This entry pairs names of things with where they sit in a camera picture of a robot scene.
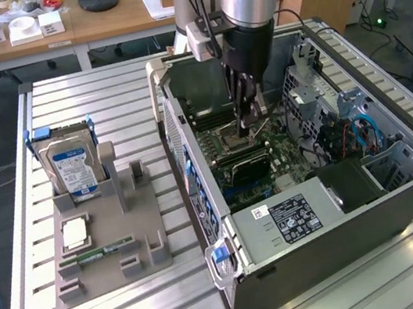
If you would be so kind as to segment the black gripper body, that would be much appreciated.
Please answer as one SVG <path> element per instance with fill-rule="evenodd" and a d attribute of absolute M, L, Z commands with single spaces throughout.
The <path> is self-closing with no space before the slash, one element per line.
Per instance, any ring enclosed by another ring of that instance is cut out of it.
<path fill-rule="evenodd" d="M 224 33 L 224 63 L 236 72 L 262 77 L 269 64 L 274 27 L 270 19 L 262 27 L 238 27 Z"/>

